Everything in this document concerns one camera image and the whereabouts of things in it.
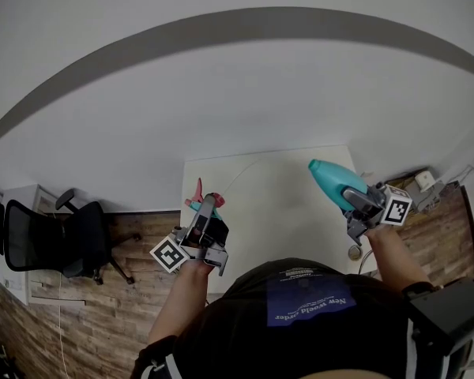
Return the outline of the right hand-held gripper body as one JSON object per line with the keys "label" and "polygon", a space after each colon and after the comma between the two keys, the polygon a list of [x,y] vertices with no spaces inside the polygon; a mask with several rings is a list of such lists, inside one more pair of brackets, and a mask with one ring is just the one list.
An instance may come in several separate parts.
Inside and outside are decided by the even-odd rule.
{"label": "right hand-held gripper body", "polygon": [[374,198],[374,207],[369,212],[345,212],[348,236],[360,246],[360,237],[380,224],[402,226],[412,205],[409,194],[388,184],[368,186]]}

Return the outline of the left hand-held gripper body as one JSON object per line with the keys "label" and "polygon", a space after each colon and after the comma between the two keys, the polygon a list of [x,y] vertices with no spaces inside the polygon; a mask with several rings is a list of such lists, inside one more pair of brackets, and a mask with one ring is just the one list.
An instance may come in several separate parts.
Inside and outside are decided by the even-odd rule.
{"label": "left hand-held gripper body", "polygon": [[175,227],[150,254],[169,273],[179,270],[186,261],[203,261],[217,267],[222,276],[228,261],[224,244],[205,234],[192,235],[187,227]]}

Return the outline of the teal pink spray nozzle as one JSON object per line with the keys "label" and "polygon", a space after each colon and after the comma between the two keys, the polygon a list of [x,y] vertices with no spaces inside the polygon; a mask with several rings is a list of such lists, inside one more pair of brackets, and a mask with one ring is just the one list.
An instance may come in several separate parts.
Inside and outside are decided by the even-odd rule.
{"label": "teal pink spray nozzle", "polygon": [[[249,168],[251,168],[253,165],[258,163],[259,161],[260,161],[259,159],[256,159],[253,163],[248,164],[238,174],[236,174],[235,177],[230,181],[228,186],[224,189],[223,193],[212,193],[212,195],[215,197],[215,200],[216,200],[216,204],[214,205],[214,208],[213,208],[212,213],[211,213],[211,218],[212,219],[217,219],[217,220],[220,220],[220,221],[223,220],[220,213],[218,212],[218,209],[225,205],[224,194],[227,191],[229,191],[229,189],[234,184],[234,182],[243,173],[245,173]],[[196,189],[194,191],[194,195],[191,198],[185,199],[184,204],[185,204],[185,206],[192,209],[193,211],[198,212],[201,208],[201,205],[202,205],[202,202],[203,202],[204,199],[205,199],[205,196],[203,195],[202,180],[201,180],[201,178],[198,178]]]}

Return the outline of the teal spray bottle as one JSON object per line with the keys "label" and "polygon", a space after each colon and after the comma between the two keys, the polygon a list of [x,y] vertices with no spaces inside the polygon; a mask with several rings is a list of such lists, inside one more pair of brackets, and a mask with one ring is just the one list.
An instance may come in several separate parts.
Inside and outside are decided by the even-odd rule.
{"label": "teal spray bottle", "polygon": [[308,169],[325,195],[344,212],[355,209],[343,196],[346,187],[360,193],[368,191],[367,184],[361,177],[337,163],[313,159],[309,162]]}

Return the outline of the person's right forearm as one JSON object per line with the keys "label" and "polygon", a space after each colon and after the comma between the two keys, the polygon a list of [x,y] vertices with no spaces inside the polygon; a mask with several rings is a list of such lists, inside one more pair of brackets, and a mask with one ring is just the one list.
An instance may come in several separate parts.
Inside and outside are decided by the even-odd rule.
{"label": "person's right forearm", "polygon": [[380,225],[366,233],[382,281],[402,292],[415,283],[430,283],[399,234],[390,225]]}

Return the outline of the person's left forearm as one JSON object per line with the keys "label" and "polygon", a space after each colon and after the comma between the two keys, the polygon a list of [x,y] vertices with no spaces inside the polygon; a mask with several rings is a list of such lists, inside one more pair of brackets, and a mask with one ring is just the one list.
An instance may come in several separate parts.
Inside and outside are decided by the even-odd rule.
{"label": "person's left forearm", "polygon": [[149,344],[179,336],[205,308],[208,278],[213,266],[186,261],[175,277],[166,302],[149,332]]}

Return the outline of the gray electronic device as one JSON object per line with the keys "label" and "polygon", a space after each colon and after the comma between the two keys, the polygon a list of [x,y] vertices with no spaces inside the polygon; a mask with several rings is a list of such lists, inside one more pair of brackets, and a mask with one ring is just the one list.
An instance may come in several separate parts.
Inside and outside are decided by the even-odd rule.
{"label": "gray electronic device", "polygon": [[430,169],[419,172],[411,185],[410,196],[417,212],[426,211],[440,199],[445,184]]}

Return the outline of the white table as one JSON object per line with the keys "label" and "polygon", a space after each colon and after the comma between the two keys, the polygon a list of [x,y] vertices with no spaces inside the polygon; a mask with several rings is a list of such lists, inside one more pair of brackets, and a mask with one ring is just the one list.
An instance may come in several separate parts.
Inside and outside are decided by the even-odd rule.
{"label": "white table", "polygon": [[347,147],[327,146],[187,161],[182,199],[219,193],[219,214],[229,228],[228,262],[209,275],[208,293],[223,294],[237,278],[267,261],[297,257],[339,272],[356,274],[376,267],[374,258],[352,260],[354,242],[341,210],[322,192],[308,170],[313,159],[353,169]]}

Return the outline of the black printed t-shirt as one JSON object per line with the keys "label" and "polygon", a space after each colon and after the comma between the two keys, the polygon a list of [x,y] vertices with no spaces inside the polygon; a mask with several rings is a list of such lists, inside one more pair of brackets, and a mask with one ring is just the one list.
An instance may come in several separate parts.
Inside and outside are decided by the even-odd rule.
{"label": "black printed t-shirt", "polygon": [[366,276],[295,258],[239,277],[178,335],[142,350],[130,379],[299,379],[341,370],[434,379],[402,296]]}

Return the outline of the black mounted device box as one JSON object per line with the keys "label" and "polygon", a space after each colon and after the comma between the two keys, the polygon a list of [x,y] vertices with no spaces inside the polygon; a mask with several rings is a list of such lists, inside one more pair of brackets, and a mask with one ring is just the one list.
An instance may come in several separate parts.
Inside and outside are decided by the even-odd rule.
{"label": "black mounted device box", "polygon": [[408,379],[457,379],[474,337],[474,278],[404,292]]}

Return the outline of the black office chair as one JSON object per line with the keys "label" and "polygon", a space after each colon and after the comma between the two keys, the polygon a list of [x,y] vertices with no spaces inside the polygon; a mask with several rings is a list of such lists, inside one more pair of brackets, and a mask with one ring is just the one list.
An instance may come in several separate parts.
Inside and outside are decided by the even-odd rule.
{"label": "black office chair", "polygon": [[121,242],[111,238],[109,224],[99,202],[81,208],[71,201],[75,190],[67,190],[55,202],[55,208],[71,211],[65,219],[41,215],[17,200],[0,203],[0,254],[15,272],[52,270],[66,278],[87,277],[103,284],[100,269],[109,264],[128,283],[112,256]]}

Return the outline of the white desk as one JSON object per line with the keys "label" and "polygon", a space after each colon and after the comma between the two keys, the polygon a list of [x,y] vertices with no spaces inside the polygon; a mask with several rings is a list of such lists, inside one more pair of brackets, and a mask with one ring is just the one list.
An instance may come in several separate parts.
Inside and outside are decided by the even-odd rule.
{"label": "white desk", "polygon": [[[39,185],[6,190],[2,195],[2,203],[7,205],[11,200],[19,201],[34,212],[46,216],[55,217],[58,213],[55,209],[56,198]],[[2,255],[0,255],[0,284],[25,306],[38,304],[78,309],[85,306],[84,300],[64,299],[61,295],[57,295],[54,298],[47,295],[42,295],[41,297],[34,296],[32,290],[41,288],[44,284],[40,281],[32,281],[28,276],[28,272],[12,271],[7,266]]]}

